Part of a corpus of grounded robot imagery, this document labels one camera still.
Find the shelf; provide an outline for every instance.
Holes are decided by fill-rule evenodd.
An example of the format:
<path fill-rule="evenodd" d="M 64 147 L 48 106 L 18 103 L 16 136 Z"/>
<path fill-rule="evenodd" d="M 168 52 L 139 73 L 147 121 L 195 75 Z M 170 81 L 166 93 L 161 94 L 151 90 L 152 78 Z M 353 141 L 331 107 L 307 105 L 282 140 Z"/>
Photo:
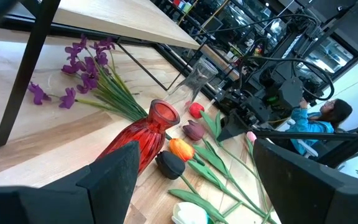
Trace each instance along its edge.
<path fill-rule="evenodd" d="M 61 0 L 53 21 L 190 49 L 199 47 L 149 0 Z"/>

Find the red vase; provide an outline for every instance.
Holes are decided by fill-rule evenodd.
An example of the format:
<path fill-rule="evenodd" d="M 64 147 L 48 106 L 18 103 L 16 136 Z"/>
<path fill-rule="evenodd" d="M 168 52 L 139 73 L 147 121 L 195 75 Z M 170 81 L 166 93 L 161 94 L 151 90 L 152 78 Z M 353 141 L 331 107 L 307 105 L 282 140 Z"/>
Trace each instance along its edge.
<path fill-rule="evenodd" d="M 140 174 L 161 150 L 165 141 L 165 130 L 179 122 L 179 114 L 171 105 L 163 100 L 153 100 L 150 105 L 149 115 L 122 130 L 97 159 L 104 157 L 130 141 L 138 141 L 140 147 Z"/>

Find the red tulip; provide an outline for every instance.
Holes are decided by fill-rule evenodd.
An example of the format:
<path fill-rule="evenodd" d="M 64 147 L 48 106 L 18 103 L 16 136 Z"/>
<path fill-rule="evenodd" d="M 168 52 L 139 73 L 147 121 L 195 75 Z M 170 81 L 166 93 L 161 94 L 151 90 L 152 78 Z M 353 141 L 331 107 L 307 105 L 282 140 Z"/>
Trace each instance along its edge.
<path fill-rule="evenodd" d="M 189 107 L 190 114 L 196 119 L 202 118 L 200 111 L 204 111 L 204 107 L 199 103 L 192 103 Z"/>
<path fill-rule="evenodd" d="M 199 141 L 204 136 L 204 127 L 194 121 L 183 127 L 185 134 L 193 141 Z"/>

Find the teal shirt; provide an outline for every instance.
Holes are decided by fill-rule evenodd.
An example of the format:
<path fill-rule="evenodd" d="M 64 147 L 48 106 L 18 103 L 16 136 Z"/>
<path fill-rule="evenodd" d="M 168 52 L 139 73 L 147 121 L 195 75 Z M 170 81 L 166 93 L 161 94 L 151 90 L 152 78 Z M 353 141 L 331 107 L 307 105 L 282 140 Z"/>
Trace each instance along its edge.
<path fill-rule="evenodd" d="M 321 113 L 310 113 L 308 114 L 307 109 L 296 108 L 292 111 L 291 118 L 295 121 L 294 125 L 291 125 L 286 132 L 302 132 L 302 133 L 333 133 L 334 128 L 329 122 L 325 121 L 309 121 L 310 116 L 320 116 Z M 318 140 L 316 139 L 304 139 L 307 145 L 312 146 Z M 295 149 L 304 155 L 306 149 L 298 143 L 296 139 L 291 139 Z"/>

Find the wooden tabletop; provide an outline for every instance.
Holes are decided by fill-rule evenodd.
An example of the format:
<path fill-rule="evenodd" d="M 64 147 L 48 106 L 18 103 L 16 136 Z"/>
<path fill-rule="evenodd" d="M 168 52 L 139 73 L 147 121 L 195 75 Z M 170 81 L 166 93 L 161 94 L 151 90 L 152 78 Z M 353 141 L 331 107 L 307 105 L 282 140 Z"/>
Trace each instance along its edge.
<path fill-rule="evenodd" d="M 28 38 L 27 33 L 0 29 L 0 121 Z M 75 87 L 81 83 L 81 80 L 68 77 L 60 71 L 62 65 L 68 63 L 65 47 L 77 41 L 79 40 L 48 37 L 32 81 L 39 84 L 45 92 L 55 95 L 62 95 L 64 88 Z M 164 85 L 169 85 L 177 76 L 178 71 L 156 50 L 148 47 L 125 47 Z M 120 48 L 113 52 L 113 57 L 118 74 L 130 91 L 135 93 L 134 97 L 141 106 L 148 108 L 153 99 L 161 99 L 167 95 L 166 91 Z M 77 95 L 94 99 L 90 94 Z M 0 185 L 41 187 L 62 178 L 93 162 L 116 135 L 131 123 L 120 116 L 88 105 L 75 103 L 70 110 L 66 110 L 58 107 L 59 101 L 56 99 L 42 106 L 34 105 L 32 100 L 32 94 L 26 93 L 11 137 L 6 146 L 0 147 Z M 197 96 L 196 101 L 205 107 L 209 104 L 207 97 L 202 94 Z M 217 109 L 212 106 L 208 113 L 214 116 Z M 168 130 L 169 135 L 202 145 L 202 142 L 191 142 L 183 134 L 181 127 L 188 119 L 188 114 L 182 117 L 181 124 Z M 209 134 L 206 134 L 206 138 L 213 143 Z M 258 185 L 252 174 L 213 145 L 239 185 L 257 205 L 261 205 Z M 224 141 L 224 145 L 253 169 L 254 166 L 244 146 L 243 135 Z M 168 150 L 167 142 L 163 150 Z M 215 173 L 229 190 L 242 198 L 232 184 L 218 172 Z M 222 213 L 235 204 L 232 198 L 224 195 L 189 167 L 186 168 L 184 175 L 200 195 Z M 172 223 L 173 206 L 181 201 L 169 195 L 169 189 L 188 190 L 182 180 L 165 178 L 153 161 L 137 180 L 125 224 Z M 260 217 L 245 207 L 238 208 L 226 220 L 230 224 L 262 222 Z"/>
<path fill-rule="evenodd" d="M 53 21 L 190 49 L 199 47 L 150 0 L 61 0 Z"/>

